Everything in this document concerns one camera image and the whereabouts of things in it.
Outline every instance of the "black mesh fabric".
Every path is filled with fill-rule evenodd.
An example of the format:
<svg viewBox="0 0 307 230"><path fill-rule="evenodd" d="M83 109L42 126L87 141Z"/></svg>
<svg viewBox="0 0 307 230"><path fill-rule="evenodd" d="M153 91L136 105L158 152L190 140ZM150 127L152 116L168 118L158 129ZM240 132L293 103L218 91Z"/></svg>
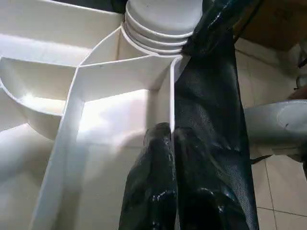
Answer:
<svg viewBox="0 0 307 230"><path fill-rule="evenodd" d="M174 133L181 230L248 230L229 176L191 128Z"/></svg>
<svg viewBox="0 0 307 230"><path fill-rule="evenodd" d="M206 57L191 58L175 83L176 127L192 129L229 177L250 230L258 230L248 136L231 32Z"/></svg>

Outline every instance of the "stacked white lids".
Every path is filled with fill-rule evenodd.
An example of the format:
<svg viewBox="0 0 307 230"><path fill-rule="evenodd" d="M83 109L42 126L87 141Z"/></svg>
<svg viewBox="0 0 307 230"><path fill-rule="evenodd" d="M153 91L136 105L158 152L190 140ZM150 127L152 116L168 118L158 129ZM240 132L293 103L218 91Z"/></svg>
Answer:
<svg viewBox="0 0 307 230"><path fill-rule="evenodd" d="M129 0L125 30L139 46L178 54L202 16L202 0Z"/></svg>

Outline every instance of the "plastic divider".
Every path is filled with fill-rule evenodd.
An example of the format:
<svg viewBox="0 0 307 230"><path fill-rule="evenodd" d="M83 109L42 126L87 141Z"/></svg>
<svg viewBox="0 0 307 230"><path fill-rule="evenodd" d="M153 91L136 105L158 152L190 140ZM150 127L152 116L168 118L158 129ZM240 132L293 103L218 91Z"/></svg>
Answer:
<svg viewBox="0 0 307 230"><path fill-rule="evenodd" d="M173 68L182 59L173 60L146 56L78 68L31 230L118 227L146 129L174 126Z"/></svg>

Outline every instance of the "compartment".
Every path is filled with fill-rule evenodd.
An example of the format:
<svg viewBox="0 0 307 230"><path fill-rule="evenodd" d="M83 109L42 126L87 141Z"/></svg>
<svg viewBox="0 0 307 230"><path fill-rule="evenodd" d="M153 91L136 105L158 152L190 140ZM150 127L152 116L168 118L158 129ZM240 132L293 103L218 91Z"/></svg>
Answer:
<svg viewBox="0 0 307 230"><path fill-rule="evenodd" d="M122 15L50 0L0 1L0 56L79 65Z"/></svg>
<svg viewBox="0 0 307 230"><path fill-rule="evenodd" d="M174 128L181 63L181 57L146 56L78 68L32 230L118 228L145 131L160 122Z"/></svg>
<svg viewBox="0 0 307 230"><path fill-rule="evenodd" d="M53 141L35 132L0 87L0 228L26 229Z"/></svg>
<svg viewBox="0 0 307 230"><path fill-rule="evenodd" d="M136 45L127 36L123 25L104 38L81 65L96 64L155 54Z"/></svg>
<svg viewBox="0 0 307 230"><path fill-rule="evenodd" d="M0 59L0 81L28 123L54 139L63 113L74 67Z"/></svg>

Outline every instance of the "grout line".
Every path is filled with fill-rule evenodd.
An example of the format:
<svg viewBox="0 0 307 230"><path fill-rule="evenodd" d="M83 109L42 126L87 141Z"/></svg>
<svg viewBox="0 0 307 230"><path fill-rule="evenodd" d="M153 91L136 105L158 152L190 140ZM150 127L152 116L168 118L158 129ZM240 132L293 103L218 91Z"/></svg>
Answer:
<svg viewBox="0 0 307 230"><path fill-rule="evenodd" d="M269 183L269 191L270 191L270 197L271 197L272 207L273 207L273 210L275 210L275 209L274 209L274 203L273 203L273 197L272 197L272 192L271 192L271 185L270 185L270 180L269 180L269 174L268 174L268 167L267 167L267 160L266 160L266 159L264 160L264 165L265 165L265 170L266 170L266 172L267 172L267 178L268 178L268 183ZM275 212L273 212L273 214L274 214L274 220L275 220L275 227L276 227L276 230L278 230L278 229L277 229L277 222L276 222L276 215L275 215Z"/></svg>
<svg viewBox="0 0 307 230"><path fill-rule="evenodd" d="M285 211L279 211L279 210L274 210L274 212L282 212L282 213L291 214L291 215L295 215L295 216L307 217L307 216L304 216L304 215L300 215L300 214L296 214L296 213L291 213L291 212L285 212Z"/></svg>
<svg viewBox="0 0 307 230"><path fill-rule="evenodd" d="M261 208L261 209L265 209L265 210L269 210L269 211L274 211L274 209L270 209L270 208L267 208L267 207L257 207L257 208Z"/></svg>

